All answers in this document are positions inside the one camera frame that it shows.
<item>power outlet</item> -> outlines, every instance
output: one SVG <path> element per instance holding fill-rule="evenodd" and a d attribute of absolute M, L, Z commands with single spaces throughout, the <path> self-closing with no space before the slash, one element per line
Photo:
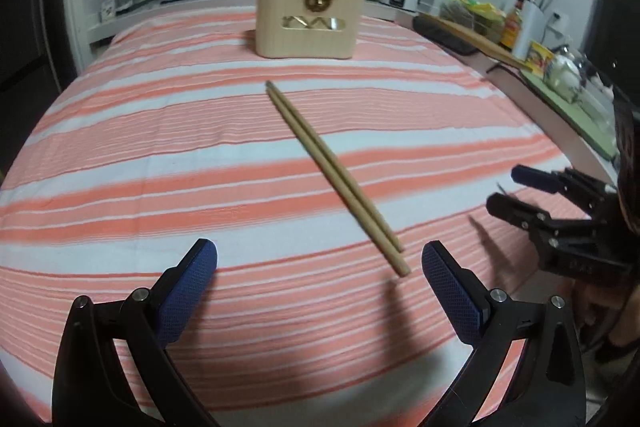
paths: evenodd
<path fill-rule="evenodd" d="M 566 13 L 554 11 L 547 26 L 559 35 L 566 35 L 569 27 L 569 16 Z"/>

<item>wooden chopstick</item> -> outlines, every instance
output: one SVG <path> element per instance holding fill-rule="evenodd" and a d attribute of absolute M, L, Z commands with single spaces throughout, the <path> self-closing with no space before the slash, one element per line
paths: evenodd
<path fill-rule="evenodd" d="M 400 277 L 409 275 L 411 269 L 399 254 L 404 250 L 402 244 L 349 171 L 344 168 L 324 140 L 300 115 L 287 97 L 270 81 L 267 82 L 267 94 L 395 272 Z"/>

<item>green cutting board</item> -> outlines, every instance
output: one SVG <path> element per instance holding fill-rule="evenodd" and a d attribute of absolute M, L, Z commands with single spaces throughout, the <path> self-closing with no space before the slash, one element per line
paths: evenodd
<path fill-rule="evenodd" d="M 611 161 L 618 153 L 613 144 L 612 137 L 606 134 L 597 124 L 591 120 L 581 107 L 567 102 L 558 93 L 548 87 L 541 78 L 529 71 L 520 71 L 520 75 L 529 89 L 532 89 L 540 98 L 553 108 L 564 120 L 582 136 L 604 159 Z"/>

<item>orange bottle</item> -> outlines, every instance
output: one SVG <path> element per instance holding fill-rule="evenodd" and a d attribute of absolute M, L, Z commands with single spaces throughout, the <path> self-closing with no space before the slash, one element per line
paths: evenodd
<path fill-rule="evenodd" d="M 513 10 L 509 12 L 504 21 L 504 30 L 500 38 L 500 45 L 509 51 L 513 49 L 522 29 L 522 0 L 518 0 Z"/>

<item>screw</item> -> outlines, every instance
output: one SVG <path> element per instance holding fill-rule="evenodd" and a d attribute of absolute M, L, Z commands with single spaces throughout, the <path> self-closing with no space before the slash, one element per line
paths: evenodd
<path fill-rule="evenodd" d="M 564 299 L 558 295 L 554 295 L 553 297 L 551 297 L 551 304 L 561 310 L 562 308 L 564 308 Z"/>
<path fill-rule="evenodd" d="M 84 308 L 88 302 L 89 302 L 89 297 L 87 297 L 86 295 L 81 295 L 74 302 L 74 306 L 76 308 Z"/>
<path fill-rule="evenodd" d="M 496 288 L 495 290 L 491 290 L 491 298 L 496 302 L 505 302 L 507 300 L 507 294 L 500 290 L 500 288 Z"/>
<path fill-rule="evenodd" d="M 136 302 L 142 302 L 149 296 L 149 290 L 146 288 L 138 288 L 137 290 L 133 290 L 131 294 L 131 298 Z"/>

